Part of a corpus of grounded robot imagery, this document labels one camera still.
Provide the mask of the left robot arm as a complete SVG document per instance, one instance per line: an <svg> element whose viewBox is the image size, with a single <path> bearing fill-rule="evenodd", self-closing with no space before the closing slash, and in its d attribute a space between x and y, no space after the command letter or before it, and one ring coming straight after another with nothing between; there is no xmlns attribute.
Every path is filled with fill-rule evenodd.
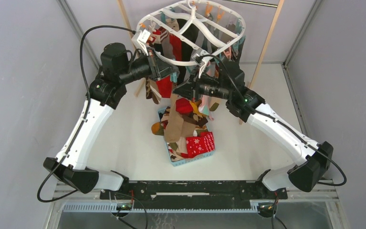
<svg viewBox="0 0 366 229"><path fill-rule="evenodd" d="M101 54L102 67L89 86L83 111L64 147L56 157L48 157L43 167L49 175L81 193L96 189L111 190L119 199L126 198L130 186L120 173L87 167L92 146L101 129L126 94L126 85L140 79L161 80L178 74L178 67L163 61L154 49L140 54L111 43Z"/></svg>

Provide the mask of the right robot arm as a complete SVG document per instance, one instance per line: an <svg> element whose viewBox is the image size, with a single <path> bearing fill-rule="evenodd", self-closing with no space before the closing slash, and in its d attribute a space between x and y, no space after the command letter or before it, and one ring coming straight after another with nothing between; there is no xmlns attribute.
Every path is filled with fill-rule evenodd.
<svg viewBox="0 0 366 229"><path fill-rule="evenodd" d="M261 182L256 185L258 196L270 198L285 187L312 191L330 167L333 146L327 141L318 143L294 129L263 97L245 86L244 77L235 62L219 67L218 78L200 73L199 67L195 67L189 79L174 88L173 93L189 100L198 100L202 95L226 100L233 116L262 131L289 155L292 165L267 170L260 176Z"/></svg>

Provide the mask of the long red sock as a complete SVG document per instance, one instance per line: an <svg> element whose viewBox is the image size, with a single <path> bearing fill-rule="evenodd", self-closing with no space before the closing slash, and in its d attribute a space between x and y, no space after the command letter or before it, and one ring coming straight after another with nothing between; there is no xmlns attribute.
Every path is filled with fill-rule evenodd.
<svg viewBox="0 0 366 229"><path fill-rule="evenodd" d="M159 81L156 81L158 92L162 98L170 98L172 94L173 82L170 76L167 76Z"/></svg>

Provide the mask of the brown argyle sock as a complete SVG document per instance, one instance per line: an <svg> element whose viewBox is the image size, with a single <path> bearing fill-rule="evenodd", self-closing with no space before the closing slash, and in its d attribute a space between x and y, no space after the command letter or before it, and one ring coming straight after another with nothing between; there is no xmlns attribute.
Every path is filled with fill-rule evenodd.
<svg viewBox="0 0 366 229"><path fill-rule="evenodd" d="M155 104L159 103L159 100L156 96L156 83L151 79L146 79L145 83L145 96L147 100L152 100Z"/></svg>

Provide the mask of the tan brown ribbed sock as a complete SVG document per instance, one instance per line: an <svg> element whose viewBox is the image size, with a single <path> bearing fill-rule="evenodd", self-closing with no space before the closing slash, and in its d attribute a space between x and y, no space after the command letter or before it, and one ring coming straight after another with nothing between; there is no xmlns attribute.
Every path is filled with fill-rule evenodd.
<svg viewBox="0 0 366 229"><path fill-rule="evenodd" d="M176 111L176 101L178 95L171 95L171 108L169 113L168 124L164 130L164 139L167 143L175 143L181 137L191 137L194 134L196 125L185 122L183 116Z"/></svg>

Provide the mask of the brown striped sock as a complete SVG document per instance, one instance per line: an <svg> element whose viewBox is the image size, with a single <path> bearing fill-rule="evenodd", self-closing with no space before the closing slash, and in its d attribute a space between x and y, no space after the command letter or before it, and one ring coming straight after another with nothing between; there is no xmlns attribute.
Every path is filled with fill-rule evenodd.
<svg viewBox="0 0 366 229"><path fill-rule="evenodd" d="M155 104L159 104L162 96L159 93L159 88L155 81L150 80L150 89L153 94L152 100L154 101Z"/></svg>

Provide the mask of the white round clip hanger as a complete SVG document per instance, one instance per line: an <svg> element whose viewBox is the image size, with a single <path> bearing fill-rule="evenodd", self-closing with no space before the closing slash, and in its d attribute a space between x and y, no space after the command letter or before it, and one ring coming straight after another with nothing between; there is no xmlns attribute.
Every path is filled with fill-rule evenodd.
<svg viewBox="0 0 366 229"><path fill-rule="evenodd" d="M146 43L148 54L153 50L161 60L183 67L198 66L192 56L201 51L210 54L208 65L214 56L224 62L239 62L245 41L240 15L235 13L235 24L222 27L214 23L211 13L198 19L196 8L191 9L191 13L163 9L159 18L150 13L140 20L136 31L146 29L151 33Z"/></svg>

